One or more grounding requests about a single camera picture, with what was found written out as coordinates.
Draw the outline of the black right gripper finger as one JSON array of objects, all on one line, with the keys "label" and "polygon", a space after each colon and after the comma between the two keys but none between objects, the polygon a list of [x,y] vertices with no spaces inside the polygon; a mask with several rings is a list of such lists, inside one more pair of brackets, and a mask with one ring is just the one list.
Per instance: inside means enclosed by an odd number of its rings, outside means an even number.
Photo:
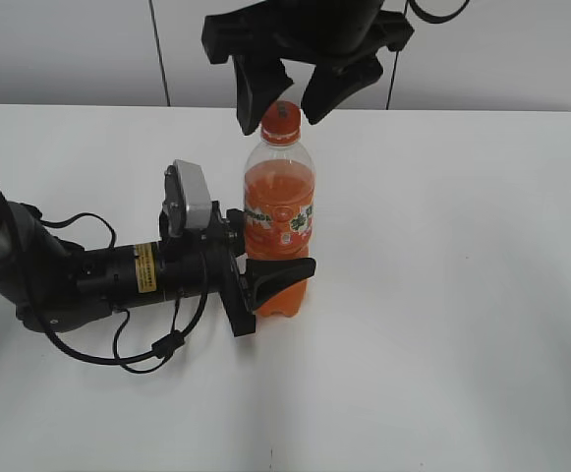
[{"label": "black right gripper finger", "polygon": [[382,74],[375,54],[339,69],[316,66],[301,101],[309,123],[319,123],[351,95],[375,84]]},{"label": "black right gripper finger", "polygon": [[236,80],[236,116],[242,133],[251,135],[267,109],[294,82],[277,55],[232,56]]}]

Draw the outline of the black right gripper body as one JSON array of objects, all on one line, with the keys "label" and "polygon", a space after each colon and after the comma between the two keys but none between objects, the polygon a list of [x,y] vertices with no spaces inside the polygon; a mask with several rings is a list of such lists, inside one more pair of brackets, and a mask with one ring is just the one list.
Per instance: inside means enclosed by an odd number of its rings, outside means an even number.
[{"label": "black right gripper body", "polygon": [[380,1],[260,1],[204,19],[212,64],[271,70],[293,61],[329,72],[377,69],[377,52],[402,50],[413,27]]}]

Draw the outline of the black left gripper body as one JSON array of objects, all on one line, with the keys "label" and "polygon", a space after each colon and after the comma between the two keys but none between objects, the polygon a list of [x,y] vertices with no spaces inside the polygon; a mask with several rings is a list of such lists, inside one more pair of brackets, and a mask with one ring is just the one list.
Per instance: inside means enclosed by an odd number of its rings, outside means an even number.
[{"label": "black left gripper body", "polygon": [[212,203],[204,230],[185,230],[181,237],[168,234],[167,218],[159,215],[156,283],[167,297],[178,293],[199,296],[203,291],[220,296],[232,332],[243,336],[256,332],[257,319],[247,301],[247,289],[228,241],[226,213]]}]

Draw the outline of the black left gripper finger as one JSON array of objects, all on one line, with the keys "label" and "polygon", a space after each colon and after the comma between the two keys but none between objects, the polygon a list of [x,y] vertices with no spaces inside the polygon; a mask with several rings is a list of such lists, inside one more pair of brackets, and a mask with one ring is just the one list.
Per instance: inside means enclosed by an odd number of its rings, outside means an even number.
[{"label": "black left gripper finger", "polygon": [[236,208],[226,211],[226,224],[229,246],[236,257],[245,254],[245,213]]},{"label": "black left gripper finger", "polygon": [[250,307],[255,311],[285,289],[314,276],[313,258],[260,261],[247,259],[244,278],[247,281]]}]

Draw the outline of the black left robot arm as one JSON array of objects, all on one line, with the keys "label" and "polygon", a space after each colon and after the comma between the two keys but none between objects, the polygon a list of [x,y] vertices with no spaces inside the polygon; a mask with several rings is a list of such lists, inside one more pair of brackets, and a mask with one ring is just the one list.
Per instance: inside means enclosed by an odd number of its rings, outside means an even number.
[{"label": "black left robot arm", "polygon": [[57,332],[101,320],[114,311],[219,294],[236,336],[256,330],[255,311],[284,289],[314,275],[314,259],[250,260],[240,272],[237,259],[245,252],[243,216],[211,208],[204,230],[168,233],[166,215],[159,217],[161,238],[135,245],[86,250],[48,232],[34,206],[11,203],[27,275],[40,312]]}]

